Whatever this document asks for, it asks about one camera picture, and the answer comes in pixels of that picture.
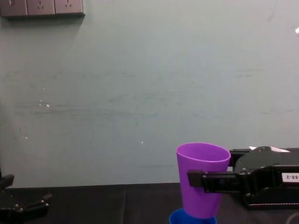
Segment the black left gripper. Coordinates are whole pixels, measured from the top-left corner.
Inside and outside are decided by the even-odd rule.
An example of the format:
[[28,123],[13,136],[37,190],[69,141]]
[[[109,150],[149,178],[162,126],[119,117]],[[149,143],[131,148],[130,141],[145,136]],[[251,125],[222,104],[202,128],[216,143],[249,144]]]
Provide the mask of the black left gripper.
[[[0,177],[0,190],[13,185],[14,175]],[[41,199],[25,204],[23,207],[1,208],[1,224],[23,224],[24,222],[41,218],[47,215],[52,194],[46,194]]]

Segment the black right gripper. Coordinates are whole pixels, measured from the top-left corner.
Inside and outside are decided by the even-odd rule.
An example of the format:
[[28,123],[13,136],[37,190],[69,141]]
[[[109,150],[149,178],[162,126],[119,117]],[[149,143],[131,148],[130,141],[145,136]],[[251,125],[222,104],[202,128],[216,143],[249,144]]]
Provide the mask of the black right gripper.
[[229,167],[235,172],[204,172],[189,170],[191,187],[206,193],[257,195],[266,189],[299,187],[299,149],[231,149]]

